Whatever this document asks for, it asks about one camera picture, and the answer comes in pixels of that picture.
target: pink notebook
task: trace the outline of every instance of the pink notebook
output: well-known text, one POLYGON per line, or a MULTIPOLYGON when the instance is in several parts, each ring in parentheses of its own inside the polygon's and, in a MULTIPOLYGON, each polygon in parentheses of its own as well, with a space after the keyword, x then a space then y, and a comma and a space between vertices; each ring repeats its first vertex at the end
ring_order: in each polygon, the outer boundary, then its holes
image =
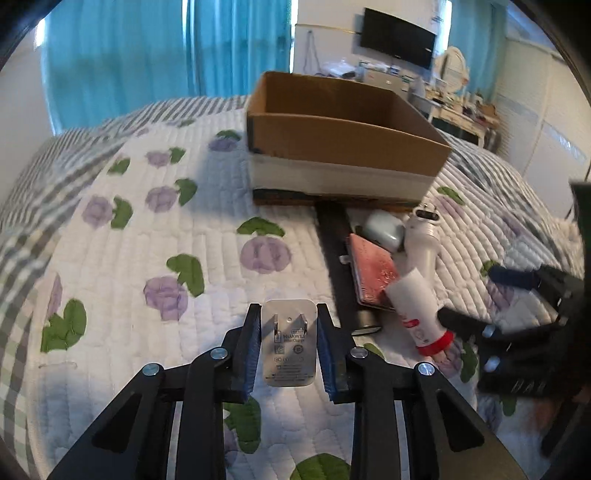
POLYGON ((384 289, 400 275, 390 253, 354 233, 349 235, 349 253, 358 302, 361 305, 393 310, 384 289))

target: green leaf pattern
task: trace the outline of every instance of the green leaf pattern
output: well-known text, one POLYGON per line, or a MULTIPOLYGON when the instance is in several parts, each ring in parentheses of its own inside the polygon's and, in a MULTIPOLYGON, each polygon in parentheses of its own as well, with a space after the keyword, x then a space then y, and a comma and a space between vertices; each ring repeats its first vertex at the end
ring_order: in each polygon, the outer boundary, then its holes
POLYGON ((236 141, 239 141, 241 138, 241 136, 235 130, 221 130, 216 134, 216 137, 231 138, 236 141))
POLYGON ((113 219, 111 220, 111 228, 114 230, 123 230, 127 226, 127 222, 134 214, 131 205, 127 200, 121 197, 115 197, 115 208, 113 209, 113 219))
POLYGON ((253 398, 248 397, 244 404, 224 403, 228 415, 224 422, 230 430, 236 432, 238 446, 244 453, 253 454, 261 443, 261 406, 253 398))
POLYGON ((373 352, 376 355, 379 355, 380 357, 382 357, 382 360, 386 360, 382 351, 378 347, 376 347, 373 343, 364 343, 363 347, 365 349, 369 350, 370 352, 373 352))
POLYGON ((41 352, 67 350, 78 343, 86 331, 86 310, 82 302, 71 299, 64 309, 64 316, 54 313, 49 318, 49 325, 43 327, 41 334, 41 352))
POLYGON ((179 285, 186 285, 187 290, 193 297, 200 296, 205 291, 203 270, 201 263, 192 255, 180 254, 170 257, 166 266, 173 272, 178 273, 179 285))
POLYGON ((181 161, 183 155, 185 155, 186 150, 184 148, 179 147, 171 147, 168 149, 170 151, 170 163, 171 165, 175 165, 181 161))
POLYGON ((487 260, 486 262, 482 263, 482 268, 480 269, 480 274, 483 277, 488 277, 488 271, 491 269, 491 267, 493 267, 494 265, 498 265, 499 262, 495 261, 495 260, 487 260))
POLYGON ((343 459, 319 453, 295 466, 290 480, 349 480, 351 467, 343 459))
POLYGON ((178 196, 178 202, 182 207, 191 200, 195 195, 195 192, 197 192, 197 184, 191 179, 178 179, 174 184, 178 187, 178 192, 180 193, 178 196))
POLYGON ((462 350, 462 371, 460 372, 460 380, 462 380, 463 383, 468 383, 476 373, 478 357, 468 342, 462 341, 462 350))
POLYGON ((285 230, 283 230, 283 228, 276 223, 270 222, 261 217, 252 217, 236 229, 236 233, 241 233, 243 235, 252 235, 254 232, 256 232, 257 235, 285 235, 285 230))
POLYGON ((107 175, 119 174, 123 175, 129 167, 129 158, 122 158, 121 160, 115 160, 112 167, 107 171, 107 175))
POLYGON ((439 187, 437 189, 437 192, 441 193, 442 195, 448 196, 454 202, 456 202, 458 205, 460 205, 462 207, 464 205, 466 205, 466 202, 464 202, 464 200, 462 200, 462 198, 459 196, 458 192, 456 192, 454 189, 451 189, 450 187, 439 187))
POLYGON ((500 395, 499 399, 503 406, 503 415, 505 417, 511 417, 517 407, 517 397, 513 395, 500 395))

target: wall-mounted tv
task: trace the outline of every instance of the wall-mounted tv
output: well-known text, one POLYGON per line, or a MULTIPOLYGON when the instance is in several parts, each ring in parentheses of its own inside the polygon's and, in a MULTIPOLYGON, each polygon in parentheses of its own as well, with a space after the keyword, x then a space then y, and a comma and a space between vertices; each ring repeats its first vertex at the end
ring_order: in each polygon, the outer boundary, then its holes
POLYGON ((429 69, 435 34, 401 18, 366 8, 360 45, 429 69))

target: wall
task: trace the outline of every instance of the wall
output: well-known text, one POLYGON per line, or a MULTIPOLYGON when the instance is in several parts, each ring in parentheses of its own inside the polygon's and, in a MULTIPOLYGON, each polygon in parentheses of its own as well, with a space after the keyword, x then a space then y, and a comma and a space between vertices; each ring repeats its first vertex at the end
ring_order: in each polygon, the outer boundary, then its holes
POLYGON ((321 65, 342 58, 353 66, 359 59, 389 63, 391 57, 359 47, 359 36, 352 33, 361 31, 364 7, 395 15, 435 33, 438 25, 431 19, 436 15, 437 4, 437 0, 299 0, 293 71, 317 73, 316 59, 311 51, 304 69, 309 31, 314 34, 321 65))
POLYGON ((508 39, 496 93, 499 155, 565 217, 573 203, 569 180, 584 179, 591 158, 591 107, 579 84, 556 51, 508 39))
POLYGON ((41 50, 33 46, 32 31, 0 71, 0 203, 52 135, 41 84, 41 50))

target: red label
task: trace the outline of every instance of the red label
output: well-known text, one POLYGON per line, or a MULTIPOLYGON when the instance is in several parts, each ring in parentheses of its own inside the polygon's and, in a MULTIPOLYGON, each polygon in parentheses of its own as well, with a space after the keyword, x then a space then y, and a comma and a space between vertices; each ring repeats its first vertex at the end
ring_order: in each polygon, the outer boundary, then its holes
POLYGON ((405 328, 413 328, 413 327, 416 327, 419 323, 421 323, 421 322, 419 322, 418 319, 413 319, 413 320, 407 320, 406 322, 403 322, 402 325, 405 328))

